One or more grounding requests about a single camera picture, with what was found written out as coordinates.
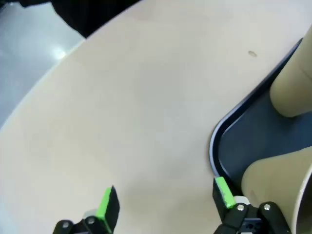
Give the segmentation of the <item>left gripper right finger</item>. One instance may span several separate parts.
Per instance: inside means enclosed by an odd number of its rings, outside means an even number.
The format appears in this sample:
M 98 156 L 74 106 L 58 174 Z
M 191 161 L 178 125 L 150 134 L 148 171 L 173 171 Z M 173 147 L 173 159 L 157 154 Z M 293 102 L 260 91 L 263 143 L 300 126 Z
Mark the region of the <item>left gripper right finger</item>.
M 213 199 L 221 224 L 216 234 L 290 234 L 291 230 L 274 202 L 259 207 L 237 202 L 223 177 L 215 177 Z

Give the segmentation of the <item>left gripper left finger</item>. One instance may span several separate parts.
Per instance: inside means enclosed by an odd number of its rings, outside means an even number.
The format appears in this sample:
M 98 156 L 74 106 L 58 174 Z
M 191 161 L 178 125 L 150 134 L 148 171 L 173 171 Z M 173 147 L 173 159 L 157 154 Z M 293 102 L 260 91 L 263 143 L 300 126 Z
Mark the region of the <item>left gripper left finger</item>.
M 117 224 L 120 210 L 119 199 L 114 186 L 105 190 L 95 215 L 83 218 L 78 223 L 60 220 L 53 234 L 112 234 Z

